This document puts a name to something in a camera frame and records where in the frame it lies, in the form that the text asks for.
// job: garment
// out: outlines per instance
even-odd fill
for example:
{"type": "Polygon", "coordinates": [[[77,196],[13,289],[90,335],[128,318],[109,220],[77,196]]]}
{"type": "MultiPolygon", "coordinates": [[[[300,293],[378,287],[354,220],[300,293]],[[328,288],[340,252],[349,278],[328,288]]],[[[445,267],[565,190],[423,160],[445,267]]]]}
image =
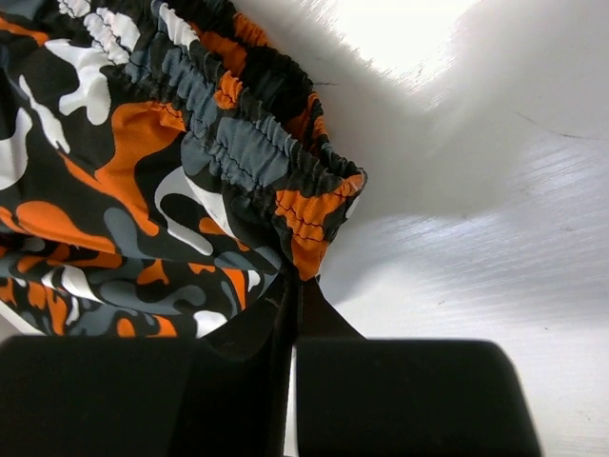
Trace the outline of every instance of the garment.
{"type": "Polygon", "coordinates": [[[225,0],[0,0],[0,68],[0,301],[46,334],[202,337],[366,182],[225,0]]]}

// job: camouflage fabric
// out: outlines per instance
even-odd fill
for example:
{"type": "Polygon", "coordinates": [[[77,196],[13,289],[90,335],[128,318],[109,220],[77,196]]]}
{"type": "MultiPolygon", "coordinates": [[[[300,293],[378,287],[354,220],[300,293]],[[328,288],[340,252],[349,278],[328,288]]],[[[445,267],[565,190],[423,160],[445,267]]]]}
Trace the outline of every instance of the camouflage fabric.
{"type": "Polygon", "coordinates": [[[0,301],[47,334],[204,336],[365,184],[225,0],[0,0],[0,68],[0,301]]]}

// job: stitching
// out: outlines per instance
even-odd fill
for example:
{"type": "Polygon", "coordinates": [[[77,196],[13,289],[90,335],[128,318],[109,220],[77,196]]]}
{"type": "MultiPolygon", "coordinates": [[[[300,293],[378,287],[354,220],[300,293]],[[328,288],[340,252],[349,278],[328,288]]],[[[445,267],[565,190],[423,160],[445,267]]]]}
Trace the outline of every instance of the stitching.
{"type": "MultiPolygon", "coordinates": [[[[67,8],[68,10],[70,10],[70,11],[71,11],[71,12],[74,14],[74,16],[76,16],[75,11],[74,11],[74,10],[73,10],[73,9],[72,9],[70,6],[69,6],[69,4],[67,3],[67,0],[61,0],[61,1],[62,1],[62,3],[63,3],[65,6],[66,6],[66,8],[67,8]]],[[[117,36],[116,34],[114,34],[114,31],[112,30],[111,26],[105,22],[104,17],[103,17],[101,14],[99,14],[97,11],[96,11],[96,12],[94,12],[93,14],[95,14],[96,16],[98,16],[98,17],[99,17],[99,18],[102,20],[102,23],[108,27],[110,35],[111,35],[111,36],[112,36],[112,37],[113,37],[115,40],[117,40],[117,44],[118,44],[118,40],[120,39],[120,37],[119,37],[119,36],[117,36]]],[[[103,43],[101,43],[99,40],[95,39],[95,38],[94,38],[94,37],[91,35],[91,33],[90,33],[90,31],[89,31],[88,29],[87,29],[87,31],[88,31],[88,34],[89,34],[89,35],[91,36],[91,38],[93,39],[93,41],[94,41],[94,42],[96,42],[96,43],[98,43],[98,44],[101,46],[101,51],[102,51],[102,52],[103,52],[103,53],[106,55],[106,57],[107,57],[107,59],[109,60],[109,62],[110,62],[110,63],[112,63],[112,64],[113,64],[115,67],[120,67],[120,65],[119,65],[119,64],[117,64],[117,63],[116,63],[114,60],[112,60],[112,59],[110,58],[110,56],[109,56],[109,51],[107,51],[107,50],[104,48],[103,43]]],[[[157,29],[157,31],[158,31],[158,32],[160,32],[161,34],[163,34],[163,35],[164,35],[166,38],[168,38],[168,39],[169,39],[169,41],[171,41],[171,39],[170,39],[169,35],[168,35],[166,32],[164,32],[163,30],[158,30],[158,29],[157,29]]],[[[188,57],[189,57],[189,55],[187,54],[187,52],[186,52],[186,51],[184,51],[184,49],[183,49],[182,47],[179,47],[179,46],[178,46],[178,47],[176,47],[176,48],[177,48],[178,50],[180,50],[180,53],[181,53],[182,57],[185,57],[185,58],[188,58],[188,57]]],[[[133,61],[131,60],[132,54],[130,54],[130,53],[128,52],[128,50],[125,50],[125,51],[126,51],[126,52],[128,53],[128,55],[129,55],[128,64],[130,63],[131,65],[135,66],[136,68],[139,68],[139,69],[142,69],[142,70],[146,70],[146,71],[149,73],[149,77],[150,77],[150,78],[151,78],[151,79],[152,79],[152,80],[153,80],[155,83],[157,83],[157,85],[160,85],[161,81],[159,80],[159,78],[157,78],[157,77],[156,77],[156,76],[155,76],[155,75],[154,75],[154,74],[153,74],[151,71],[149,71],[149,69],[148,69],[147,67],[145,67],[145,66],[143,66],[143,65],[136,64],[135,62],[133,62],[133,61]]],[[[190,66],[190,68],[191,68],[191,69],[195,69],[195,70],[197,70],[197,69],[194,67],[194,64],[192,63],[192,61],[189,61],[189,62],[188,62],[188,64],[189,64],[189,66],[190,66]]],[[[164,109],[167,111],[167,113],[169,113],[170,115],[174,116],[175,118],[179,118],[179,116],[177,116],[177,115],[175,115],[175,114],[171,113],[171,112],[168,110],[167,106],[162,105],[162,107],[163,107],[163,108],[164,108],[164,109]]],[[[193,116],[193,117],[194,117],[194,120],[195,120],[195,121],[199,122],[200,124],[203,124],[203,119],[198,118],[198,117],[196,117],[196,116],[193,116]]],[[[272,147],[273,147],[273,148],[274,148],[276,151],[280,152],[281,154],[287,155],[287,154],[285,154],[285,152],[284,152],[282,149],[280,149],[278,146],[276,146],[276,145],[275,145],[275,144],[272,142],[272,140],[271,140],[271,139],[268,137],[267,132],[264,132],[263,130],[261,130],[261,129],[260,129],[260,128],[259,128],[259,127],[256,125],[256,123],[255,123],[254,121],[252,121],[251,119],[247,119],[247,121],[249,121],[249,123],[252,125],[252,127],[254,128],[254,130],[258,131],[259,133],[261,133],[261,134],[263,135],[263,137],[266,139],[266,141],[268,142],[268,144],[269,144],[270,146],[272,146],[272,147]]],[[[205,134],[207,134],[207,133],[209,132],[209,129],[210,129],[210,126],[205,126],[205,125],[203,125],[202,130],[205,132],[205,134]]],[[[197,138],[199,141],[201,141],[201,142],[203,142],[203,141],[204,141],[204,138],[202,138],[200,135],[198,135],[198,134],[197,134],[197,133],[194,131],[194,129],[190,129],[190,131],[192,131],[192,134],[193,134],[193,135],[195,136],[195,138],[197,138]]],[[[242,171],[242,172],[243,172],[245,175],[247,175],[247,176],[248,176],[248,177],[249,177],[249,178],[252,180],[252,182],[254,183],[254,185],[256,186],[256,188],[258,188],[258,189],[264,189],[264,186],[262,186],[262,185],[260,184],[260,182],[259,182],[259,181],[258,181],[256,178],[254,178],[254,176],[253,176],[253,175],[252,175],[252,174],[251,174],[251,173],[250,173],[250,172],[249,172],[247,169],[244,169],[244,168],[241,166],[241,164],[240,164],[240,163],[239,163],[239,162],[238,162],[238,161],[237,161],[235,158],[233,158],[233,157],[232,157],[232,156],[229,154],[229,152],[228,152],[228,147],[227,147],[227,146],[225,146],[225,145],[224,145],[224,144],[223,144],[223,143],[222,143],[220,140],[218,140],[218,137],[217,137],[216,135],[214,135],[214,134],[212,133],[212,134],[210,134],[210,135],[209,135],[209,138],[210,138],[210,139],[211,139],[211,140],[212,140],[212,141],[213,141],[213,142],[214,142],[214,143],[215,143],[217,146],[219,146],[220,148],[222,148],[222,149],[224,149],[224,150],[225,150],[225,152],[226,152],[226,153],[225,153],[225,157],[226,157],[226,158],[228,158],[228,160],[232,161],[232,162],[233,162],[233,163],[234,163],[234,164],[237,166],[237,168],[238,168],[239,170],[241,170],[241,171],[242,171]]],[[[219,165],[219,166],[220,166],[220,169],[222,170],[222,174],[223,174],[225,177],[228,177],[228,175],[226,174],[226,171],[225,171],[225,170],[224,170],[224,168],[222,167],[222,163],[220,162],[220,159],[219,159],[218,157],[216,157],[216,155],[217,155],[217,154],[209,154],[209,157],[210,157],[210,158],[211,158],[211,160],[213,160],[213,161],[214,161],[214,162],[215,162],[217,165],[219,165]]],[[[338,191],[336,191],[336,190],[333,190],[332,192],[329,192],[329,193],[331,193],[331,194],[333,194],[333,195],[336,195],[337,197],[341,198],[342,202],[346,201],[346,198],[347,198],[347,197],[346,197],[346,196],[344,196],[344,195],[342,195],[341,193],[339,193],[339,192],[338,192],[338,191]]],[[[296,220],[297,220],[297,221],[299,221],[301,224],[303,224],[303,225],[305,225],[305,226],[308,226],[308,227],[316,227],[316,228],[322,228],[322,229],[323,229],[323,226],[322,226],[322,225],[320,225],[320,224],[314,224],[314,223],[311,223],[311,222],[306,221],[304,218],[300,218],[300,217],[298,216],[298,214],[297,214],[297,212],[296,212],[296,210],[295,210],[295,209],[293,209],[293,208],[286,208],[286,207],[284,207],[283,205],[281,205],[281,201],[280,201],[278,198],[275,198],[275,204],[276,204],[276,205],[277,205],[279,208],[281,208],[281,209],[283,209],[283,210],[285,210],[285,211],[291,211],[291,212],[293,212],[293,214],[294,214],[294,216],[295,216],[296,220]]],[[[315,239],[315,238],[303,237],[303,236],[302,236],[300,233],[297,233],[297,232],[295,232],[294,230],[292,230],[292,234],[293,234],[293,236],[296,236],[297,238],[300,238],[300,239],[303,239],[303,240],[310,240],[310,241],[315,241],[315,242],[322,242],[322,241],[323,241],[323,240],[318,240],[318,239],[315,239]]]]}

